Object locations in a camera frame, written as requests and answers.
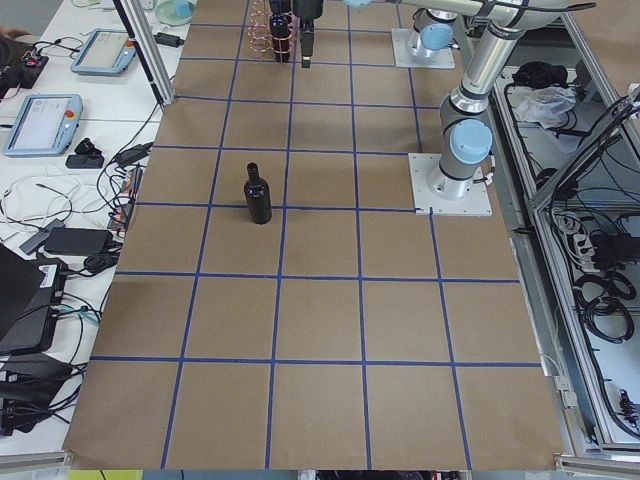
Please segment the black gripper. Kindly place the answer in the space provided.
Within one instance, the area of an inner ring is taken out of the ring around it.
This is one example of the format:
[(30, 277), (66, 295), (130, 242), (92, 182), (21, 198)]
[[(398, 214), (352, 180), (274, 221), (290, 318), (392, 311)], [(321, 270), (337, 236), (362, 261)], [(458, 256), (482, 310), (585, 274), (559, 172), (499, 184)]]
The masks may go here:
[(311, 66), (314, 52), (314, 21), (323, 15), (323, 0), (292, 0), (292, 11), (299, 20), (299, 40), (301, 65), (303, 69)]

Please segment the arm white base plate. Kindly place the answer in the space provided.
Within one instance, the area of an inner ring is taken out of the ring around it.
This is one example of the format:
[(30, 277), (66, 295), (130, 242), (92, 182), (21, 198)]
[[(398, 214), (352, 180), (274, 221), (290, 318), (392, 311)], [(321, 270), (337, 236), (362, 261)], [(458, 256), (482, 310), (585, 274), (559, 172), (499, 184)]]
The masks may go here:
[(489, 217), (492, 208), (480, 166), (466, 180), (452, 180), (440, 169), (441, 155), (408, 155), (414, 211), (417, 215)]
[(453, 30), (449, 25), (432, 24), (420, 32), (395, 28), (391, 30), (391, 38), (396, 67), (455, 68)]

